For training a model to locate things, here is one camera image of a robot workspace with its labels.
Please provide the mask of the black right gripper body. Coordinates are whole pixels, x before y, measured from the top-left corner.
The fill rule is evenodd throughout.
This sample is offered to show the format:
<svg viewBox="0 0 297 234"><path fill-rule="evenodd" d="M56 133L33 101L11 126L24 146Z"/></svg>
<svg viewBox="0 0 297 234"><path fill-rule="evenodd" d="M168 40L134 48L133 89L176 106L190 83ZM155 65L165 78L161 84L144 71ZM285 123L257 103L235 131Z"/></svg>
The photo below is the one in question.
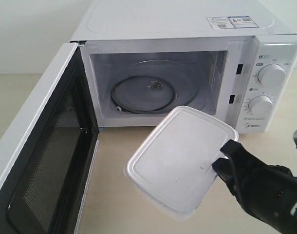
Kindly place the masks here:
<svg viewBox="0 0 297 234"><path fill-rule="evenodd" d="M281 234L297 234L297 176L282 166L235 174L236 198L253 218Z"/></svg>

